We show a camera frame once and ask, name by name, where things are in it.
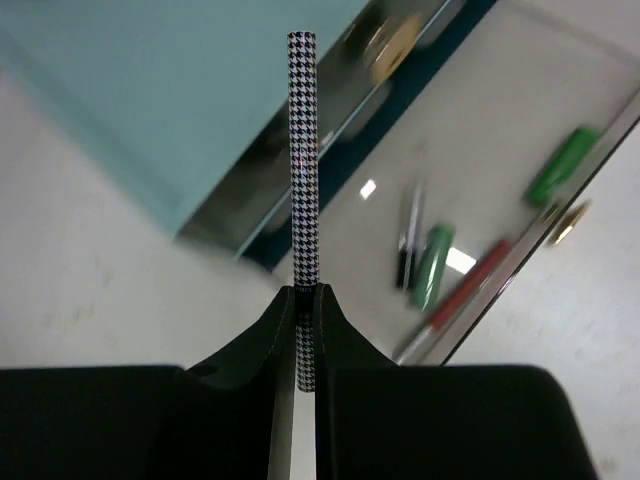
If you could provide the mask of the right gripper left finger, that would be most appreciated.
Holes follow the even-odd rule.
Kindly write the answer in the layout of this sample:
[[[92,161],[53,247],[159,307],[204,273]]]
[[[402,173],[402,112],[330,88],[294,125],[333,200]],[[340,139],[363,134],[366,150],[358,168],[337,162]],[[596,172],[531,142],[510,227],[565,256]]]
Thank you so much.
[[[286,479],[294,292],[191,368],[5,369],[5,479]]]

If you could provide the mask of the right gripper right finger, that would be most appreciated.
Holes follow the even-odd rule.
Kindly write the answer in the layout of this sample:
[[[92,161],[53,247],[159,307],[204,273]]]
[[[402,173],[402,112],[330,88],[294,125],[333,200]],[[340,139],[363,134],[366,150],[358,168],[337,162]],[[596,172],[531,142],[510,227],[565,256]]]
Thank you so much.
[[[593,479],[570,402],[530,365],[399,366],[316,290],[320,479]]]

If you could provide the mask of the black silver pencil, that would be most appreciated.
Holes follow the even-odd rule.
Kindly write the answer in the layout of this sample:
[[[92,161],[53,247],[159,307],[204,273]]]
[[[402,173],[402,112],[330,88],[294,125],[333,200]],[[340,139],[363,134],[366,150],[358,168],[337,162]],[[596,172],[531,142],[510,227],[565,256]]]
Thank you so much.
[[[424,185],[414,183],[403,197],[396,274],[396,287],[402,291],[410,291],[415,285],[424,196]]]

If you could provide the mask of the red lip pencil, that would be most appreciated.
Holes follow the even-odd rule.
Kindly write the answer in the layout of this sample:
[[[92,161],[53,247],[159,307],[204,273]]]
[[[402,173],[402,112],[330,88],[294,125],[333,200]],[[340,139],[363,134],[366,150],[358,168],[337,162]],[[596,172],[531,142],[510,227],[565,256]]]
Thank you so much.
[[[425,325],[396,355],[395,362],[405,365],[422,358],[427,346],[440,330],[470,301],[512,249],[509,239],[499,240],[462,278],[455,289],[427,317]]]

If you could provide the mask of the green tube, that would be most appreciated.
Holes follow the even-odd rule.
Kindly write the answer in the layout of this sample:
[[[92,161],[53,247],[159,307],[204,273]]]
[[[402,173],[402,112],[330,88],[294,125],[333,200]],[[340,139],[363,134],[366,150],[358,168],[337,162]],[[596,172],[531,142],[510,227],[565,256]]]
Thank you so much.
[[[529,186],[524,199],[534,208],[546,206],[554,191],[565,183],[599,141],[602,132],[580,125],[556,149]]]
[[[443,223],[436,224],[428,234],[410,296],[411,306],[425,314],[433,310],[437,301],[454,235],[454,228]]]

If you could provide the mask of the clear acrylic drawer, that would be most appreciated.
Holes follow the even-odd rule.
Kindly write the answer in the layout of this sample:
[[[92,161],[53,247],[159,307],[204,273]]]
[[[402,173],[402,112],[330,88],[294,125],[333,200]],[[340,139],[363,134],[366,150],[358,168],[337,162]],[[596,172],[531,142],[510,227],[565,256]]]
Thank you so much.
[[[441,363],[564,210],[639,107],[635,1],[489,1],[492,9],[327,204],[319,193],[320,279],[347,319],[396,355],[499,240],[512,249],[409,364]],[[524,199],[580,125],[602,135],[542,208]],[[396,287],[403,197],[424,185],[421,256],[439,223],[455,230],[433,310]]]

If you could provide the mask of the silver eyeliner pencil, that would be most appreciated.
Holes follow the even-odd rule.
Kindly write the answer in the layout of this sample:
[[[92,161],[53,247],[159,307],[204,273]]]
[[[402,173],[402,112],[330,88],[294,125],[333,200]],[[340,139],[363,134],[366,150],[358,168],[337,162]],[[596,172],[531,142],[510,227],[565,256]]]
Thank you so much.
[[[296,303],[297,386],[315,391],[313,300],[319,284],[316,36],[287,35],[291,227]]]

